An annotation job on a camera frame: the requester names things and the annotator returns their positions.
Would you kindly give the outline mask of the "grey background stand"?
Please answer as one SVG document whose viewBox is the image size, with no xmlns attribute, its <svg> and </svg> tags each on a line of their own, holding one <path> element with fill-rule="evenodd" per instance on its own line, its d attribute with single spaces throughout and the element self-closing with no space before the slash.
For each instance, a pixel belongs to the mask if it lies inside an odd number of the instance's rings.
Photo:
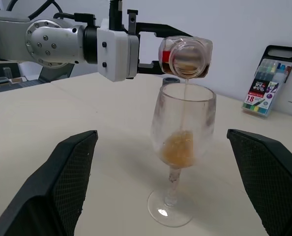
<svg viewBox="0 0 292 236">
<path fill-rule="evenodd" d="M 72 73 L 73 68 L 74 68 L 74 64 L 70 64 L 70 63 L 60 68 L 51 69 L 51 68 L 43 67 L 39 74 L 38 81 L 43 84 L 43 83 L 51 83 L 52 81 L 69 78 Z"/>
</svg>

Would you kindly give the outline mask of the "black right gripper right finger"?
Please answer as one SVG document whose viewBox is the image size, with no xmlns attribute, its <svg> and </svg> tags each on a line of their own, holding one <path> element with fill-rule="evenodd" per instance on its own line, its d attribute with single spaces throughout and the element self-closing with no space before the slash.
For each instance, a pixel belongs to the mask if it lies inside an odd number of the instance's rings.
<svg viewBox="0 0 292 236">
<path fill-rule="evenodd" d="M 292 153 L 279 141 L 229 129 L 245 191 L 269 236 L 292 236 Z"/>
</svg>

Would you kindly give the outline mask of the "clear wine glass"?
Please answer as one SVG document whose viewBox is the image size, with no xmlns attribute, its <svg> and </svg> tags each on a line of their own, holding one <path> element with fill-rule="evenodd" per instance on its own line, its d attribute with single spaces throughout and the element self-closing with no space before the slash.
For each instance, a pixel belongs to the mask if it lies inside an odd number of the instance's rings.
<svg viewBox="0 0 292 236">
<path fill-rule="evenodd" d="M 158 93 L 151 125 L 151 141 L 157 157 L 169 166 L 169 185 L 154 190 L 147 208 L 158 223 L 181 227 L 192 220 L 194 202 L 179 190 L 183 169 L 205 156 L 212 140 L 216 94 L 196 84 L 163 85 Z"/>
</svg>

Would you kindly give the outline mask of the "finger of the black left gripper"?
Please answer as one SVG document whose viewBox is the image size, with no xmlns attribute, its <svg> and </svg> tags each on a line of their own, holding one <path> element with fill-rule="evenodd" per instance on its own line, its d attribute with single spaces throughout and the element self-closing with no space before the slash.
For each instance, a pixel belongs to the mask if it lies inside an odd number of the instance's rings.
<svg viewBox="0 0 292 236">
<path fill-rule="evenodd" d="M 140 32 L 152 32 L 156 37 L 172 37 L 172 36 L 192 37 L 190 34 L 185 33 L 169 25 L 137 22 L 136 33 L 140 34 Z"/>
<path fill-rule="evenodd" d="M 155 60 L 151 63 L 139 63 L 137 68 L 137 73 L 139 74 L 165 74 L 161 67 L 159 61 Z"/>
</svg>

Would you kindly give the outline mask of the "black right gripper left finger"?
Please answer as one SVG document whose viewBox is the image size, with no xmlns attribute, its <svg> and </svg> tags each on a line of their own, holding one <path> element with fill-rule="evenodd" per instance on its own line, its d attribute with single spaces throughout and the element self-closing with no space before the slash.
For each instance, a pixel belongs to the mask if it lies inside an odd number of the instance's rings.
<svg viewBox="0 0 292 236">
<path fill-rule="evenodd" d="M 0 216 L 0 236 L 74 236 L 90 178 L 98 132 L 56 145 Z"/>
</svg>

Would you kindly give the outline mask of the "boxed colour marker set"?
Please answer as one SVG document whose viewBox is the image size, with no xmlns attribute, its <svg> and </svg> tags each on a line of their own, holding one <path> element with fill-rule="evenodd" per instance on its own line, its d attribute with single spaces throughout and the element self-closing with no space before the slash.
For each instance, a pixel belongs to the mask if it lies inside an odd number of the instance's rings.
<svg viewBox="0 0 292 236">
<path fill-rule="evenodd" d="M 268 117 L 292 71 L 292 47 L 268 45 L 262 55 L 242 110 Z"/>
</svg>

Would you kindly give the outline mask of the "dark background desk clutter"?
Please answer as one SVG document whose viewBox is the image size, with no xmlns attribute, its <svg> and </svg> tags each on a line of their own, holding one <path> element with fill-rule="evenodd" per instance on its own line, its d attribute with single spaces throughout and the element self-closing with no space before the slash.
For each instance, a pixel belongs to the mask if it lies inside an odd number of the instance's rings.
<svg viewBox="0 0 292 236">
<path fill-rule="evenodd" d="M 39 79 L 28 80 L 21 76 L 17 63 L 0 63 L 0 92 L 43 84 Z"/>
</svg>

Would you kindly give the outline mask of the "clear glass drink bottle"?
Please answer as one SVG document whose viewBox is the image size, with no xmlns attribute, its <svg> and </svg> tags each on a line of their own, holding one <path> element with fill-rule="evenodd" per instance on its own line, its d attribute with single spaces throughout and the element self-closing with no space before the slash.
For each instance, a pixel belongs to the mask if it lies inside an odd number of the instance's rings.
<svg viewBox="0 0 292 236">
<path fill-rule="evenodd" d="M 199 37 L 170 36 L 158 50 L 159 64 L 166 74 L 183 79 L 203 78 L 209 70 L 213 44 Z"/>
</svg>

